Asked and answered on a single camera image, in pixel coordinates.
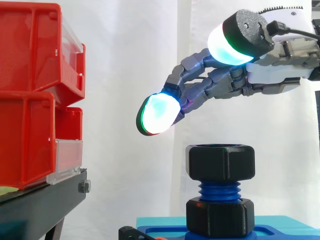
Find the red plastic drawer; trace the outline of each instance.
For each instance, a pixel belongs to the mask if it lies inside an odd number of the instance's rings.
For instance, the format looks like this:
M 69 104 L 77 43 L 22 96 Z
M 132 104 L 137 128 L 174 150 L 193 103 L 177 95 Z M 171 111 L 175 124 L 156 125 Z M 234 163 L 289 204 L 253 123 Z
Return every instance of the red plastic drawer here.
M 85 97 L 85 46 L 60 6 L 0 1 L 0 91 L 47 91 L 66 107 Z
M 54 116 L 49 92 L 0 92 L 0 186 L 23 189 L 55 171 Z
M 0 91 L 0 187 L 55 184 L 80 173 L 82 116 L 81 108 L 55 107 L 49 92 Z

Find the blue threaded bolt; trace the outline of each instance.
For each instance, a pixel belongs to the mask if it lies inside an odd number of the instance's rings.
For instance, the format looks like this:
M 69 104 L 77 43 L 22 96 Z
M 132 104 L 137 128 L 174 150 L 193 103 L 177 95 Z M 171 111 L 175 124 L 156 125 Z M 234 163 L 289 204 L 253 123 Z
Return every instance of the blue threaded bolt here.
M 200 200 L 216 203 L 240 203 L 241 189 L 238 187 L 239 182 L 215 182 L 215 181 L 202 181 L 199 187 L 201 190 Z

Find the black metal frame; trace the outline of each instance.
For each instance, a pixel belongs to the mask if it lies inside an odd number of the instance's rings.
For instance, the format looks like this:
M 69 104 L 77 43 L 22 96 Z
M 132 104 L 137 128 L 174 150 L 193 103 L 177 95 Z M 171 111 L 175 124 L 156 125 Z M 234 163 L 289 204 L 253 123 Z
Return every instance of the black metal frame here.
M 87 170 L 56 185 L 36 187 L 0 196 L 1 240 L 60 239 L 65 216 L 85 198 Z

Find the screw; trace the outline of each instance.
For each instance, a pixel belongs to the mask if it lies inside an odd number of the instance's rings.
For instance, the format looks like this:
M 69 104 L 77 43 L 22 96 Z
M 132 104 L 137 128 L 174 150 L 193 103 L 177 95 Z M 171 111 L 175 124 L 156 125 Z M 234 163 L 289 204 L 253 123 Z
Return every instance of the screw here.
M 88 194 L 91 190 L 91 181 L 86 179 L 81 183 L 80 192 L 83 194 Z

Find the blue tray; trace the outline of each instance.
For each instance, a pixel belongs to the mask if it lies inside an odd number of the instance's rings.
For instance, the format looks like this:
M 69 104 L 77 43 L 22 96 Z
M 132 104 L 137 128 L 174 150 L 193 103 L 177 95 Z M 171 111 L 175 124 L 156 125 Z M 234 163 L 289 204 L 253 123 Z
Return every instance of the blue tray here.
M 254 232 L 243 238 L 244 240 L 320 240 L 320 230 L 287 216 L 256 216 L 255 223 Z M 141 217 L 137 219 L 136 226 L 138 230 L 153 238 L 162 237 L 167 240 L 210 239 L 188 232 L 185 217 Z

